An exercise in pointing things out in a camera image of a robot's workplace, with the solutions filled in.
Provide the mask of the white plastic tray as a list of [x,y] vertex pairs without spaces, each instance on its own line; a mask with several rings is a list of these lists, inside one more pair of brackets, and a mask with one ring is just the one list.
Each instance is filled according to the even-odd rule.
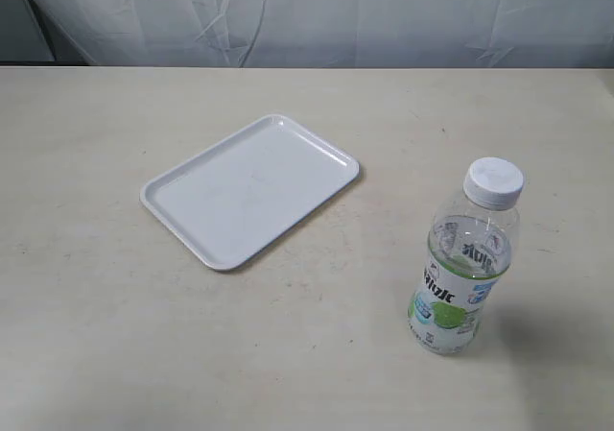
[[148,181],[140,202],[196,258],[237,269],[360,174],[360,164],[295,120],[257,119]]

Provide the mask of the white backdrop cloth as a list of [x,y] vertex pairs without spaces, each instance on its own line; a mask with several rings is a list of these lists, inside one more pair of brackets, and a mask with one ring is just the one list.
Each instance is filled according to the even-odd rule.
[[1,0],[1,60],[609,68],[613,0]]

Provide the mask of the clear water bottle green label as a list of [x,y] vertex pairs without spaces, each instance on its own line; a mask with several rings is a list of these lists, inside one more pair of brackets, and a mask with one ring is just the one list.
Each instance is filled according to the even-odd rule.
[[461,190],[437,210],[408,307],[410,329],[428,350],[455,354],[475,338],[485,301],[517,250],[516,203],[524,182],[513,163],[482,157],[468,167]]

